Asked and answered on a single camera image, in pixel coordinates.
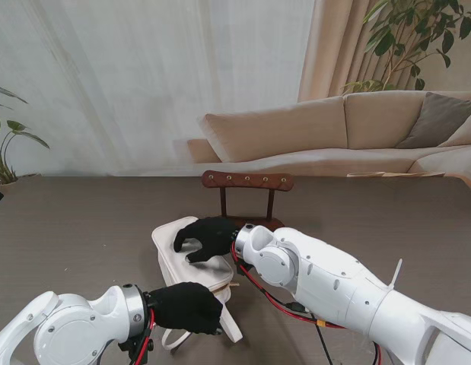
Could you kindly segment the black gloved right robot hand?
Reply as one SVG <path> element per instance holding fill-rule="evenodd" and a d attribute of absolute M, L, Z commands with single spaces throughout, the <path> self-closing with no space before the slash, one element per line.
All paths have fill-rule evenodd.
<path fill-rule="evenodd" d="M 207 262 L 214 256 L 228 254 L 239 231 L 237 225 L 226 217 L 198 219 L 177 232 L 173 250 L 180 252 L 186 240 L 198 240 L 201 248 L 188 254 L 186 260 L 189 263 Z"/>

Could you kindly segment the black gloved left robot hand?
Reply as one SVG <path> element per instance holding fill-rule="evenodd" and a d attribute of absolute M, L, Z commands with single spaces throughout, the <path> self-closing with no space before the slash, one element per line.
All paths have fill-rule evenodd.
<path fill-rule="evenodd" d="M 166 329 L 184 329 L 195 334 L 218 335 L 223 305 L 205 286 L 182 282 L 148 293 L 148 308 L 154 322 Z"/>

